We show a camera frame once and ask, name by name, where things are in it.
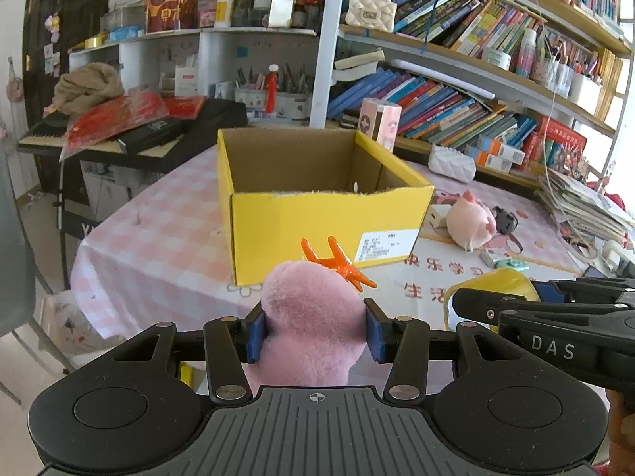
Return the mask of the pink plush toy orange feet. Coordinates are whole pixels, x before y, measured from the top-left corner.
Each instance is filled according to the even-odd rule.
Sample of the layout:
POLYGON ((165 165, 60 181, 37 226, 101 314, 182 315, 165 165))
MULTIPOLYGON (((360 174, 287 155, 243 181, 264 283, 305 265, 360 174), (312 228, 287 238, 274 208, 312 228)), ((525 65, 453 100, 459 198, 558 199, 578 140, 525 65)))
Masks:
POLYGON ((334 236, 321 258, 304 238, 304 259, 277 265, 265 278, 260 305, 267 336, 260 359, 245 367, 256 392, 263 386, 337 387, 349 382, 366 347, 367 278, 334 236))

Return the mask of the yellow curved object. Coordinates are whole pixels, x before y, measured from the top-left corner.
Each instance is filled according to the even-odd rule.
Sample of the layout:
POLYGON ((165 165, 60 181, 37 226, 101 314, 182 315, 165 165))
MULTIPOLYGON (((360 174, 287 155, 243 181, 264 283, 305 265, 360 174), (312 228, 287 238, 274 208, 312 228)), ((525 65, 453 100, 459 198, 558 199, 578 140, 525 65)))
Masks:
POLYGON ((516 299, 529 302, 539 302, 540 296, 533 285, 533 282, 523 273, 514 269, 496 269, 489 273, 484 273, 465 282, 459 282, 446 290, 443 299, 443 316, 446 330, 454 331, 456 326, 466 321, 466 318, 458 315, 454 311, 452 299, 458 290, 477 290, 486 294, 501 294, 502 296, 513 296, 516 299))

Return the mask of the mint green small gadget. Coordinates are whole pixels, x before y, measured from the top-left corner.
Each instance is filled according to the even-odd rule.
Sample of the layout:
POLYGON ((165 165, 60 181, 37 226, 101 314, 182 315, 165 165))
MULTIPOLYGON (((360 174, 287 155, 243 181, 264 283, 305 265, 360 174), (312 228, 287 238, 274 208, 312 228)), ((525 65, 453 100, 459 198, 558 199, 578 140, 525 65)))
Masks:
POLYGON ((517 272, 525 272, 529 269, 529 264, 520 259, 502 258, 494 264, 496 270, 510 269, 517 272))

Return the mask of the stack of papers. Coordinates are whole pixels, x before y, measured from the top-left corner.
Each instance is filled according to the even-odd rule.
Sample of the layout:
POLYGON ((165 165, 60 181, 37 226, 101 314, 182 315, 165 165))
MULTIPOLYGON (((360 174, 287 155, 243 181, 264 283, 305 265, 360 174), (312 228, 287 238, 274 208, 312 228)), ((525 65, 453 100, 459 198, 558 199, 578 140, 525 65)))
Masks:
POLYGON ((557 224, 584 238, 613 240, 620 245, 634 239, 634 218, 603 194, 551 169, 538 180, 536 197, 557 224))

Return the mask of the pink checkered tablecloth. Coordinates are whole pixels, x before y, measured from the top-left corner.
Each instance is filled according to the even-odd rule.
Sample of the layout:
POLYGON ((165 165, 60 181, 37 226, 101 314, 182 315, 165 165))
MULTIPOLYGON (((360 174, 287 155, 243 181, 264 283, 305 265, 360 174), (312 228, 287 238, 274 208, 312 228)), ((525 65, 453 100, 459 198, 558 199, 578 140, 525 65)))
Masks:
MULTIPOLYGON (((223 227, 217 150, 210 148, 133 198, 81 242, 71 273, 77 305, 105 338, 133 336, 158 322, 183 331, 241 316, 262 287, 233 282, 223 227)), ((446 290, 490 267, 425 228, 411 256, 365 267, 367 289, 390 315, 443 327, 446 290)))

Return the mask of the white phone charger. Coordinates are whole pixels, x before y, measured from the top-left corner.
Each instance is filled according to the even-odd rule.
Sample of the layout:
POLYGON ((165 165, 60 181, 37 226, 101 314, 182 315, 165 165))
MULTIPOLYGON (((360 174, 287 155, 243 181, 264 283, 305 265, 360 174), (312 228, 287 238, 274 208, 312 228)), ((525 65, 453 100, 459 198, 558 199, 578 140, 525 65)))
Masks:
POLYGON ((446 217, 452 206, 450 204, 433 204, 429 208, 427 221, 434 229, 446 229, 446 217))

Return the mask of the pink pig plush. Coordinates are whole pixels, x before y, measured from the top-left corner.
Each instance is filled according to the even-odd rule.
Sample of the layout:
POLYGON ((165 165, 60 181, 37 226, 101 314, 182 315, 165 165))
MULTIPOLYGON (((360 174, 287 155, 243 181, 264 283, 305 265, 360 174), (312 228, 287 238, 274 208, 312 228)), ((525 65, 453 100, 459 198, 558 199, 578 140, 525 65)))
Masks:
POLYGON ((453 242, 469 253, 489 242, 497 232, 492 212, 470 190, 446 214, 446 230, 453 242))

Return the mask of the orange blue white box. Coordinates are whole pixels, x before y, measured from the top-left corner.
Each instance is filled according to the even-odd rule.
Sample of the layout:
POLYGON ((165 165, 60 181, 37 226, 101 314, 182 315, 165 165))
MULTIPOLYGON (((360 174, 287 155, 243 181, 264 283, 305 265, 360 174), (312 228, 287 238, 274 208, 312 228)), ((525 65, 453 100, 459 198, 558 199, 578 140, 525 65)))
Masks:
POLYGON ((499 140, 486 138, 481 136, 478 139, 477 147, 484 153, 488 153, 507 161, 514 165, 522 165, 525 159, 525 153, 510 145, 500 142, 499 140))

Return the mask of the yellow cardboard box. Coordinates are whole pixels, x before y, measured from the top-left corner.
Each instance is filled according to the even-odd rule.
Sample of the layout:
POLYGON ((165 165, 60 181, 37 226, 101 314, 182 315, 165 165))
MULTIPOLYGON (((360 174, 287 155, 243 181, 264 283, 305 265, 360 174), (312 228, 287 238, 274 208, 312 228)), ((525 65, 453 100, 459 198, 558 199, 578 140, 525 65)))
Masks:
POLYGON ((357 268, 405 260, 433 184, 358 131, 230 128, 217 135, 217 179, 233 280, 262 282, 308 241, 335 238, 357 268))

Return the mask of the red hardcover book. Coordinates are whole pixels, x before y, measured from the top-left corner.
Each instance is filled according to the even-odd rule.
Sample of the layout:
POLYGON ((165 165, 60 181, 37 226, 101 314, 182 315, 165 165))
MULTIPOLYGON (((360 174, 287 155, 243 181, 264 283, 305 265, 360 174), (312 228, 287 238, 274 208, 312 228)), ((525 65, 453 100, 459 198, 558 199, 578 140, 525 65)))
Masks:
POLYGON ((581 156, 587 145, 583 135, 544 115, 533 116, 533 120, 536 127, 522 145, 525 157, 521 167, 524 170, 544 161, 548 167, 562 165, 564 154, 571 154, 575 158, 581 156))

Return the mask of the white quilted purse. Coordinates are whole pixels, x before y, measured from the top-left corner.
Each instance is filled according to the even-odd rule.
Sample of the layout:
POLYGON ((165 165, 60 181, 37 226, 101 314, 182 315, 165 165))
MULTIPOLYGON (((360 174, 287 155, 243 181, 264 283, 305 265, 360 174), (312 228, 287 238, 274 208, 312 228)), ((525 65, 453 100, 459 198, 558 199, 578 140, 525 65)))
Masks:
POLYGON ((431 172, 458 180, 471 182, 476 176, 476 164, 468 157, 450 147, 433 145, 428 156, 428 168, 431 172))

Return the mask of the black electronic keyboard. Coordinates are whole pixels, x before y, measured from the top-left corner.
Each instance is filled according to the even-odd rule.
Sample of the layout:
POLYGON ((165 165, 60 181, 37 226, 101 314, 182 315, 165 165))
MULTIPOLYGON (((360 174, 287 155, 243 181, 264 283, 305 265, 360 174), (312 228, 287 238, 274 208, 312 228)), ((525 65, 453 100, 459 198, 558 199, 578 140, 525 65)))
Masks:
POLYGON ((243 103, 211 99, 204 102, 192 121, 165 117, 88 146, 72 157, 102 165, 167 174, 215 145, 219 130, 247 124, 243 103))

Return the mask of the pink cartoon box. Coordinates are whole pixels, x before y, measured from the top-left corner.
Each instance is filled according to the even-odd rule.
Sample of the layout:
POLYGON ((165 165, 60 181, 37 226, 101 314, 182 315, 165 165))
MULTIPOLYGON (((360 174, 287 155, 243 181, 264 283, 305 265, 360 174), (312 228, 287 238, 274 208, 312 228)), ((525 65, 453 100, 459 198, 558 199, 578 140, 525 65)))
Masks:
POLYGON ((365 98, 360 106, 357 130, 389 152, 394 150, 402 107, 384 99, 365 98))

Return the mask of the red plastic bag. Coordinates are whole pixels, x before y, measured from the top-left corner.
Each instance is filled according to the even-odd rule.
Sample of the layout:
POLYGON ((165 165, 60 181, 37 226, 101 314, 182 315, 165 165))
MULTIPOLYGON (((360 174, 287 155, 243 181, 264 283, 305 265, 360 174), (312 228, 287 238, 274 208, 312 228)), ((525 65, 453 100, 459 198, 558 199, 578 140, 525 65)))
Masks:
POLYGON ((168 115, 164 99, 150 90, 103 102, 71 121, 63 137, 59 161, 168 115))

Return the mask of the beige crumpled cloth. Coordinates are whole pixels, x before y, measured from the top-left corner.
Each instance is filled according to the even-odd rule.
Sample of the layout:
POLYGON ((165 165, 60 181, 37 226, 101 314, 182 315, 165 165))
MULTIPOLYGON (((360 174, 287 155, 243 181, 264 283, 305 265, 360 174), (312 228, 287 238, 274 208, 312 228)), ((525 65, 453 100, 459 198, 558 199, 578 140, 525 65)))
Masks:
POLYGON ((52 103, 44 109, 44 115, 54 112, 81 115, 103 102, 121 97, 124 92, 121 76, 112 65, 91 62, 60 76, 52 103))

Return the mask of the cream quilted pearl handbag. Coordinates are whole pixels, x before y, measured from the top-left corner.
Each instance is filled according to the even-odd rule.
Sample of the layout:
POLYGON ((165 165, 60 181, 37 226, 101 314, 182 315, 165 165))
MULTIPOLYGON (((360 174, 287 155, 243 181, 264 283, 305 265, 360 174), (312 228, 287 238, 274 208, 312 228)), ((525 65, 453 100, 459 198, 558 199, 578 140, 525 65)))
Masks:
POLYGON ((393 0, 349 0, 344 21, 349 26, 392 33, 396 11, 393 0))

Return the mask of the white yellow bottle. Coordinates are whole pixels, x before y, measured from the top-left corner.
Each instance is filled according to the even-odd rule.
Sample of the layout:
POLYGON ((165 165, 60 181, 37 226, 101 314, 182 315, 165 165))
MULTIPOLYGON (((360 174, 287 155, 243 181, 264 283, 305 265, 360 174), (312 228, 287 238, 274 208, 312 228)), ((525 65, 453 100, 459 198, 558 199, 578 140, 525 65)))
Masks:
POLYGON ((233 5, 235 0, 216 0, 215 28, 230 28, 233 19, 233 5))

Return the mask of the fortune god decorated tin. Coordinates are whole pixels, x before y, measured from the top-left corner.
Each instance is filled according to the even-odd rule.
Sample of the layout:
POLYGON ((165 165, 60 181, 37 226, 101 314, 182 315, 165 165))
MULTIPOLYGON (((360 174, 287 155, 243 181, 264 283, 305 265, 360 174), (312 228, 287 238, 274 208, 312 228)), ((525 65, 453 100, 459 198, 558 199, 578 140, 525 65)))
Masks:
POLYGON ((145 0, 145 32, 195 29, 198 0, 145 0))

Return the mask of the white bookshelf frame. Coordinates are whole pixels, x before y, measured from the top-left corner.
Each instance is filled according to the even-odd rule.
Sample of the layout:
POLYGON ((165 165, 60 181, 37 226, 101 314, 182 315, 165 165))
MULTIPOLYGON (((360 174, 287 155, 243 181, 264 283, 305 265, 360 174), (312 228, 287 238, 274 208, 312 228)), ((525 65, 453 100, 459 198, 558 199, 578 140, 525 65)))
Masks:
MULTIPOLYGON (((592 116, 577 104, 567 99, 550 95, 546 88, 528 79, 515 75, 489 63, 453 53, 441 46, 428 45, 405 36, 389 35, 373 30, 343 27, 340 25, 340 10, 343 0, 325 0, 319 48, 316 57, 316 80, 314 81, 313 100, 310 115, 311 128, 323 128, 326 124, 331 74, 338 42, 348 41, 357 45, 383 48, 388 60, 408 60, 426 69, 444 73, 464 83, 471 83, 491 92, 492 97, 508 102, 520 102, 536 112, 551 114, 559 121, 576 121, 594 129, 611 139, 602 170, 594 170, 598 176, 604 176, 615 154, 624 145, 634 131, 634 124, 625 120, 629 105, 634 101, 627 95, 622 96, 622 109, 618 126, 611 128, 600 119, 592 116)), ((554 28, 562 28, 581 45, 607 48, 620 59, 634 58, 634 42, 618 39, 605 29, 599 21, 569 6, 562 0, 511 0, 526 11, 536 11, 538 17, 554 28)))

